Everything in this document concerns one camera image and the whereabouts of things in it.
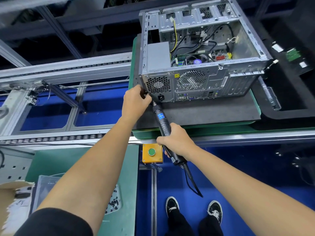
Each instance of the black sleeve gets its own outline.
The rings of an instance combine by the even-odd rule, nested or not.
[[[93,236],[89,224],[67,211],[45,208],[32,213],[14,236]]]

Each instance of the black power screwdriver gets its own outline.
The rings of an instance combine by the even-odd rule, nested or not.
[[[165,137],[165,136],[171,135],[171,126],[169,125],[169,122],[165,116],[165,113],[163,112],[162,107],[160,105],[157,105],[156,102],[153,102],[153,111],[155,113],[155,119],[159,125],[162,136]],[[198,187],[196,186],[196,184],[192,178],[191,172],[190,172],[188,165],[187,165],[187,160],[183,156],[177,155],[175,152],[171,151],[168,147],[166,147],[164,145],[163,145],[163,147],[164,147],[165,151],[167,152],[168,156],[171,158],[173,164],[175,166],[180,166],[184,169],[186,182],[187,182],[188,187],[193,192],[195,192],[197,195],[203,197],[203,195],[201,194],[200,190],[198,189]],[[193,186],[195,187],[196,191],[194,189],[192,189],[191,186],[189,185],[187,176],[190,179]]]

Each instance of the person's left hand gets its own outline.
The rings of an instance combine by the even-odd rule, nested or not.
[[[124,95],[122,118],[126,121],[130,121],[132,125],[138,121],[152,101],[149,94],[143,99],[140,93],[141,87],[140,85],[137,85],[130,90],[127,90]]]

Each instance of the person's left arm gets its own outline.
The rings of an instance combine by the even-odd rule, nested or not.
[[[122,116],[57,182],[37,210],[59,208],[84,219],[96,235],[118,181],[130,133],[152,98],[141,87],[126,91]]]

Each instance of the yellow cable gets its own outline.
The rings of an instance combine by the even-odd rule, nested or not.
[[[174,30],[175,30],[175,45],[174,45],[174,48],[171,50],[171,52],[173,52],[175,50],[176,46],[177,46],[177,31],[176,31],[175,20],[173,21],[173,24],[174,24]]]

